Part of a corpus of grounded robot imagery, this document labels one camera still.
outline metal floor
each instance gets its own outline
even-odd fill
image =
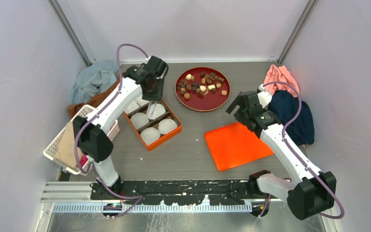
[[[272,201],[269,213],[254,224],[255,219],[249,213],[127,214],[115,220],[106,220],[101,214],[53,213],[48,232],[326,231],[319,215],[300,221],[281,201]]]
[[[239,92],[256,90],[263,82],[272,62],[177,63],[169,64],[163,99],[180,119],[183,130],[153,151],[147,151],[124,116],[119,117],[121,131],[114,139],[112,159],[124,180],[246,179],[267,169],[279,177],[287,172],[276,156],[219,172],[204,140],[204,133],[236,122],[225,109]],[[198,66],[211,67],[224,74],[230,83],[230,97],[219,109],[196,112],[183,106],[174,95],[177,78]],[[71,181],[95,180],[88,176],[71,176]]]

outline gray table surface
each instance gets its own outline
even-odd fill
[[[147,151],[127,119],[118,118],[121,131],[114,139],[112,160],[123,180],[247,179],[252,173],[267,169],[279,177],[287,172],[275,155],[219,172],[210,155],[204,133],[236,122],[225,109],[239,92],[256,90],[263,82],[272,62],[176,63],[169,64],[163,99],[177,115],[183,130],[153,151]],[[183,106],[174,94],[177,78],[194,67],[211,67],[224,74],[230,83],[228,101],[211,112],[196,112]],[[71,181],[95,180],[72,175]]]

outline white basket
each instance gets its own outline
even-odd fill
[[[79,112],[77,112],[77,114],[70,120],[70,122],[72,122],[77,116],[85,117],[87,114],[89,114],[93,110],[95,110],[94,107],[92,107],[90,105],[84,105],[79,110]],[[67,164],[64,164],[64,163],[60,162],[59,160],[55,159],[55,154],[57,152],[57,146],[56,146],[57,140],[63,135],[63,132],[64,131],[65,131],[65,127],[55,137],[55,139],[50,143],[50,145],[44,150],[43,155],[45,157],[47,157],[48,159],[50,159],[51,161],[55,162],[56,164],[60,165],[61,167],[63,167],[64,169],[66,169],[68,172],[70,172],[72,174],[75,174],[75,175],[79,175],[79,174],[80,175],[87,175],[87,174],[81,173],[78,167],[71,167],[71,166],[69,166]],[[113,141],[113,139],[116,137],[116,135],[117,135],[117,133],[119,133],[119,131],[120,131],[119,124],[117,123],[117,120],[116,120],[115,124],[110,129],[109,133],[107,133],[107,137],[109,137],[109,139],[111,141]],[[88,161],[84,164],[83,168],[85,170],[86,170],[88,164],[89,164]]]

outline light blue cloth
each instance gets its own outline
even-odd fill
[[[87,103],[96,94],[105,92],[115,82],[117,62],[101,61],[85,68],[77,76],[71,91],[71,104]]]

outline white round dumpling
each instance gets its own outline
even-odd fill
[[[150,127],[150,128],[143,130],[140,133],[140,136],[142,137],[146,145],[150,145],[160,138],[160,133],[158,132],[156,128]]]
[[[160,134],[168,134],[170,131],[174,130],[175,128],[177,128],[177,123],[175,123],[175,121],[172,119],[162,120],[158,124],[158,132]]]
[[[136,113],[130,118],[130,121],[133,123],[134,128],[138,129],[148,123],[148,118],[144,113]]]
[[[144,106],[144,105],[146,105],[148,103],[148,101],[147,100],[143,100],[142,97],[143,97],[143,95],[141,95],[138,98],[136,98],[136,102],[137,102],[137,104],[140,107],[142,107],[142,106]]]
[[[154,120],[160,116],[162,116],[166,112],[166,109],[162,104],[155,103],[148,107],[147,109],[147,117],[150,120]]]
[[[139,105],[136,103],[136,101],[132,101],[128,107],[124,110],[124,112],[126,112],[126,114],[130,114],[131,112],[137,110],[139,107]]]

